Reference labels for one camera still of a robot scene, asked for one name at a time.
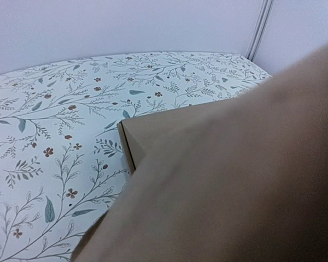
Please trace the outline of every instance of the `brown flower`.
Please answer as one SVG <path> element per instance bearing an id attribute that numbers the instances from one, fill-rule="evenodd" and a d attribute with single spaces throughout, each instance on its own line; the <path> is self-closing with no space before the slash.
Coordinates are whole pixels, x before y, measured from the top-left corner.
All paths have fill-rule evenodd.
<path id="1" fill-rule="evenodd" d="M 46 157 L 49 157 L 51 154 L 54 153 L 54 149 L 53 148 L 46 148 L 46 150 L 44 150 L 44 154 Z"/>
<path id="2" fill-rule="evenodd" d="M 73 191 L 72 188 L 68 189 L 68 192 L 69 193 L 66 194 L 66 197 L 68 198 L 70 197 L 71 199 L 74 199 L 75 195 L 78 193 L 78 191 Z"/>
<path id="3" fill-rule="evenodd" d="M 21 235 L 23 235 L 22 232 L 20 232 L 20 229 L 19 228 L 16 228 L 16 232 L 13 232 L 13 235 L 19 239 Z"/>
<path id="4" fill-rule="evenodd" d="M 74 147 L 74 149 L 79 150 L 79 149 L 81 149 L 83 146 L 82 146 L 82 145 L 79 145 L 79 143 L 76 143 L 75 146 L 73 146 L 73 147 Z"/>
<path id="5" fill-rule="evenodd" d="M 73 111 L 74 109 L 76 109 L 76 108 L 77 108 L 76 105 L 70 105 L 70 106 L 68 107 L 68 109 L 69 109 L 69 110 L 72 110 L 72 111 Z"/>

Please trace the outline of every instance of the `teal leaf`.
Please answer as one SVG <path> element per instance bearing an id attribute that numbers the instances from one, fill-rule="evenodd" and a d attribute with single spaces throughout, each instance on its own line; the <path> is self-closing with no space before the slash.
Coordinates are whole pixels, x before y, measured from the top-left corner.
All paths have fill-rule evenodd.
<path id="1" fill-rule="evenodd" d="M 10 123 L 5 120 L 0 120 L 0 124 L 10 124 Z"/>
<path id="2" fill-rule="evenodd" d="M 129 113 L 128 113 L 126 110 L 124 110 L 124 111 L 122 112 L 122 116 L 125 117 L 125 118 L 130 118 Z"/>
<path id="3" fill-rule="evenodd" d="M 61 100 L 61 101 L 59 101 L 59 105 L 62 105 L 62 104 L 64 104 L 65 102 L 67 102 L 67 101 L 69 101 L 70 99 L 65 99 L 65 100 Z"/>
<path id="4" fill-rule="evenodd" d="M 47 87 L 53 86 L 56 83 L 56 80 L 54 82 L 51 82 L 47 85 Z"/>
<path id="5" fill-rule="evenodd" d="M 163 78 L 161 78 L 160 76 L 156 76 L 155 78 L 157 78 L 158 80 L 160 80 L 160 81 L 163 81 L 164 82 L 164 80 L 163 80 Z"/>
<path id="6" fill-rule="evenodd" d="M 79 211 L 75 211 L 73 214 L 72 214 L 72 217 L 77 217 L 77 216 L 81 216 L 81 215 L 84 215 L 84 214 L 87 214 L 89 212 L 92 212 L 96 209 L 84 209 L 84 210 L 79 210 Z"/>
<path id="7" fill-rule="evenodd" d="M 39 109 L 39 107 L 42 105 L 42 101 L 40 101 L 38 104 L 36 104 L 33 108 L 32 108 L 32 111 L 36 111 Z"/>
<path id="8" fill-rule="evenodd" d="M 45 222 L 51 223 L 55 220 L 55 210 L 51 200 L 48 197 L 46 197 L 46 200 L 47 202 L 45 207 Z"/>
<path id="9" fill-rule="evenodd" d="M 114 122 L 112 122 L 112 123 L 108 124 L 108 125 L 105 127 L 105 129 L 108 129 L 108 128 L 110 128 L 112 125 L 114 125 L 114 124 L 115 124 L 115 122 L 116 122 L 116 120 L 115 120 Z"/>
<path id="10" fill-rule="evenodd" d="M 20 118 L 19 121 L 18 129 L 23 133 L 24 129 L 26 129 L 26 120 Z"/>
<path id="11" fill-rule="evenodd" d="M 144 93 L 143 91 L 139 91 L 139 90 L 130 90 L 129 91 L 130 94 L 141 94 Z"/>

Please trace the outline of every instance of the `cardboard box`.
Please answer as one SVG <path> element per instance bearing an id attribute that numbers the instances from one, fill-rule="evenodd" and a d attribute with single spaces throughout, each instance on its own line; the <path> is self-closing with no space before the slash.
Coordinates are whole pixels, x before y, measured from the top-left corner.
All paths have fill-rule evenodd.
<path id="1" fill-rule="evenodd" d="M 198 119 L 231 100 L 187 106 L 122 120 L 118 124 L 118 132 L 130 174 L 134 173 L 152 145 L 163 134 L 168 134 L 183 123 Z"/>

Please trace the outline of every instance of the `floral patterned surface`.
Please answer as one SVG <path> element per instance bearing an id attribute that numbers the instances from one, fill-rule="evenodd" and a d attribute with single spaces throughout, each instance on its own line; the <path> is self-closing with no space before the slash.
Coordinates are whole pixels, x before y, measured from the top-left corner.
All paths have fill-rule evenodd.
<path id="1" fill-rule="evenodd" d="M 231 98 L 266 78 L 241 55 L 196 52 L 0 75 L 0 262 L 69 261 L 128 177 L 117 122 Z"/>

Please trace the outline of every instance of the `wall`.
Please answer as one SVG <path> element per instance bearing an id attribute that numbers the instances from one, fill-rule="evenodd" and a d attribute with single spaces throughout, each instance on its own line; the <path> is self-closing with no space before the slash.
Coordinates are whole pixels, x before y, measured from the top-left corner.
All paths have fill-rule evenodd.
<path id="1" fill-rule="evenodd" d="M 275 0 L 254 62 L 274 74 L 328 42 L 328 0 Z"/>
<path id="2" fill-rule="evenodd" d="M 0 0 L 0 74 L 144 51 L 245 54 L 262 0 Z"/>

